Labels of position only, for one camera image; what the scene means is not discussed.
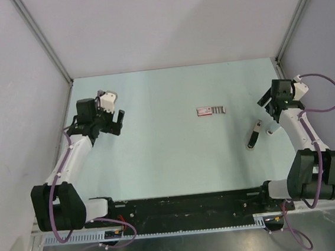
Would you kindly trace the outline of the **white stapler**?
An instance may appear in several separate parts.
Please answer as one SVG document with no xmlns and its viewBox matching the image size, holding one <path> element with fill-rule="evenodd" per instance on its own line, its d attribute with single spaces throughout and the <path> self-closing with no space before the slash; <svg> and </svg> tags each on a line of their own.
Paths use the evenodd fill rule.
<svg viewBox="0 0 335 251">
<path fill-rule="evenodd" d="M 281 128 L 280 124 L 276 121 L 272 121 L 268 127 L 266 128 L 266 134 L 269 136 L 272 136 L 274 133 L 276 133 Z"/>
</svg>

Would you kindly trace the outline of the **red staple box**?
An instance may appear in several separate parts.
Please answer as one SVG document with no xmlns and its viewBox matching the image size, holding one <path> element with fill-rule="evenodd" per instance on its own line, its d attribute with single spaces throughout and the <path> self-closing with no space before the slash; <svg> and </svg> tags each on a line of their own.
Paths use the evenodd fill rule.
<svg viewBox="0 0 335 251">
<path fill-rule="evenodd" d="M 210 107 L 198 107 L 196 109 L 197 116 L 210 116 L 216 114 L 226 113 L 224 106 L 210 106 Z"/>
</svg>

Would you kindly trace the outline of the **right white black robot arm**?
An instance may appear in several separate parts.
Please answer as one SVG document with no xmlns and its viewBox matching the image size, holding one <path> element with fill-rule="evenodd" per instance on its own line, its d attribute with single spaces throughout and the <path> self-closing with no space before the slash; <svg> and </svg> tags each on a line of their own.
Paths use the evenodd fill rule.
<svg viewBox="0 0 335 251">
<path fill-rule="evenodd" d="M 335 151 L 317 135 L 310 124 L 307 109 L 301 99 L 308 92 L 302 80 L 276 79 L 258 101 L 290 138 L 295 158 L 286 179 L 265 181 L 267 190 L 258 197 L 259 206 L 273 211 L 280 200 L 295 200 L 317 207 L 319 200 L 335 199 Z"/>
</svg>

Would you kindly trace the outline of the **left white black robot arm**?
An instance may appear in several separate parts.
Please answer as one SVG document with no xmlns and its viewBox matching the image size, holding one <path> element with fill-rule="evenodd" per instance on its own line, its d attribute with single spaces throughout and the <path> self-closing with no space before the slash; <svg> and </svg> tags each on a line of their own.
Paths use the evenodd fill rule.
<svg viewBox="0 0 335 251">
<path fill-rule="evenodd" d="M 76 102 L 76 115 L 64 131 L 67 145 L 53 172 L 42 185 L 31 190 L 35 218 L 42 232 L 80 230 L 97 219 L 105 226 L 117 220 L 107 197 L 86 198 L 76 191 L 79 172 L 101 133 L 120 135 L 125 112 L 115 110 L 117 94 L 98 91 L 95 98 Z"/>
</svg>

